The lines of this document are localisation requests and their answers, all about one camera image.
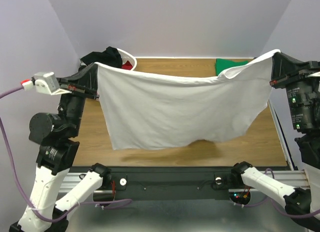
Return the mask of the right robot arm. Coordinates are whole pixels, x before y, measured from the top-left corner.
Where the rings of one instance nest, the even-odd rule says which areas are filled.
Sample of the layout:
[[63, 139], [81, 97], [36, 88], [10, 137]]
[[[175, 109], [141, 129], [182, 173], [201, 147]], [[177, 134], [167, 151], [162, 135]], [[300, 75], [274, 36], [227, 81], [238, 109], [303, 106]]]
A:
[[283, 52], [272, 56], [269, 82], [274, 89], [285, 89], [295, 138], [308, 188], [285, 185], [261, 173], [248, 162], [232, 167], [230, 181], [235, 187], [247, 186], [278, 203], [296, 224], [312, 232], [320, 230], [320, 63], [300, 61]]

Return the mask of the white t-shirt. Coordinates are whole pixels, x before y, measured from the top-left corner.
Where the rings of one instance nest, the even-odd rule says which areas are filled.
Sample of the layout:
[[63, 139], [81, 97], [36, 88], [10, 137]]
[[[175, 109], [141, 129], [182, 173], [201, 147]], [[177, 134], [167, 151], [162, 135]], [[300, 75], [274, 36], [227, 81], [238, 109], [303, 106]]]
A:
[[114, 150], [160, 150], [242, 136], [267, 107], [269, 51], [212, 77], [180, 77], [97, 64], [99, 102]]

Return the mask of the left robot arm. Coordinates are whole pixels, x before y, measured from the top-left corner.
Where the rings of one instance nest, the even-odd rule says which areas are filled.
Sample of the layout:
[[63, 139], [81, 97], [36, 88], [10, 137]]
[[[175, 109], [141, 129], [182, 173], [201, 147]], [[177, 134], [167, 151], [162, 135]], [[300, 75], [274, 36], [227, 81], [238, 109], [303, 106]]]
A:
[[98, 66], [92, 63], [71, 76], [39, 72], [21, 83], [25, 90], [58, 95], [60, 101], [57, 113], [37, 113], [29, 122], [29, 139], [39, 145], [35, 181], [26, 210], [10, 226], [11, 232], [63, 232], [71, 209], [94, 190], [112, 184], [111, 170], [97, 163], [67, 195], [57, 198], [80, 145], [74, 138], [79, 135], [85, 102], [97, 98], [97, 72]]

